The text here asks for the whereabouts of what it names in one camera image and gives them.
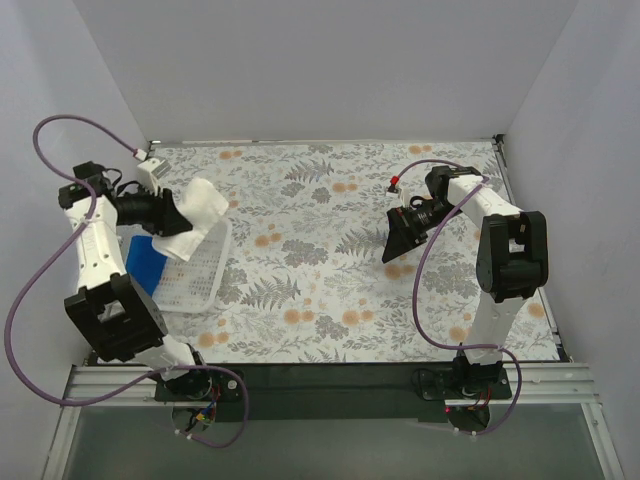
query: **table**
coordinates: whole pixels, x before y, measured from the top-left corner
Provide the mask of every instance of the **table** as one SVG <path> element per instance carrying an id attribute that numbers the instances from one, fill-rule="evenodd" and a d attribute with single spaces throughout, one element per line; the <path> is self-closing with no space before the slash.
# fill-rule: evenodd
<path id="1" fill-rule="evenodd" d="M 423 248 L 384 265 L 389 180 L 421 158 L 471 165 L 507 192 L 489 142 L 432 144 L 245 144 L 155 150 L 180 193 L 194 176 L 229 200 L 233 242 L 216 303 L 206 313 L 167 313 L 170 333 L 210 363 L 403 362 L 450 360 L 427 344 L 411 315 Z M 428 194 L 419 166 L 403 177 Z M 434 245 L 419 297 L 434 339 L 464 340 L 479 300 L 479 230 L 454 218 Z M 536 294 L 506 345 L 521 360 L 557 360 L 545 306 Z"/>

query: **gray wall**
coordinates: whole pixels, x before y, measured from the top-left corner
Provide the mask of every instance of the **gray wall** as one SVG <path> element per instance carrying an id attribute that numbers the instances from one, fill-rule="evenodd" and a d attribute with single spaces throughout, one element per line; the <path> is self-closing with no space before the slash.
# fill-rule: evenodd
<path id="1" fill-rule="evenodd" d="M 75 0 L 148 138 L 504 133 L 576 0 Z"/>
<path id="2" fill-rule="evenodd" d="M 57 207 L 61 182 L 31 147 L 35 124 L 54 113 L 103 121 L 130 142 L 144 140 L 71 0 L 0 2 L 0 318 L 27 278 L 70 234 Z M 126 165 L 119 147 L 83 125 L 51 125 L 45 151 L 71 170 L 92 159 Z M 63 392 L 71 363 L 88 348 L 62 301 L 76 281 L 75 255 L 54 265 L 27 296 L 15 328 L 15 349 L 27 374 L 46 391 Z M 38 478 L 58 407 L 39 400 L 0 355 L 0 476 Z"/>
<path id="3" fill-rule="evenodd" d="M 580 0 L 507 135 L 517 200 L 549 222 L 547 290 L 640 478 L 640 3 Z"/>

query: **white towel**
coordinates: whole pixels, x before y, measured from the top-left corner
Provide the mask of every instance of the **white towel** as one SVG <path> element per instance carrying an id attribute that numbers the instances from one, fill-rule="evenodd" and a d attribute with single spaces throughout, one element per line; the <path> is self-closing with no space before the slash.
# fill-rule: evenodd
<path id="1" fill-rule="evenodd" d="M 153 237 L 153 248 L 175 260 L 188 262 L 209 230 L 229 208 L 229 202 L 211 182 L 196 177 L 182 194 L 178 211 L 191 222 L 193 230 L 171 237 Z"/>

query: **plastic basket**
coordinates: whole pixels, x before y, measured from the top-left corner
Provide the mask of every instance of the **plastic basket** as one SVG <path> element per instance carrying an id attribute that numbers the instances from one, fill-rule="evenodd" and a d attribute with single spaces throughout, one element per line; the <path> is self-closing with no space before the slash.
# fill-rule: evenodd
<path id="1" fill-rule="evenodd" d="M 148 235 L 140 227 L 118 227 L 122 258 L 129 253 L 131 237 Z M 222 218 L 209 231 L 188 262 L 168 259 L 153 301 L 164 312 L 201 313 L 209 309 L 220 287 L 229 256 L 231 222 Z"/>

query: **flower pattern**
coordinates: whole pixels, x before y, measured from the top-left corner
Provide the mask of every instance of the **flower pattern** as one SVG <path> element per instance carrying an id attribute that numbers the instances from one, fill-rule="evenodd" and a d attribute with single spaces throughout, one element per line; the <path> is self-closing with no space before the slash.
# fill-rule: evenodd
<path id="1" fill-rule="evenodd" d="M 170 332 L 208 362 L 401 362 L 450 360 L 425 342 L 411 315 L 418 248 L 384 265 L 389 180 L 420 158 L 471 165 L 506 198 L 491 144 L 437 143 L 160 147 L 177 194 L 194 176 L 232 203 L 232 246 L 214 306 L 165 313 Z M 428 166 L 402 187 L 427 193 Z M 478 305 L 478 229 L 463 215 L 442 231 L 419 298 L 423 327 L 443 343 L 468 334 Z M 558 358 L 542 301 L 520 311 L 506 345 L 521 360 Z"/>

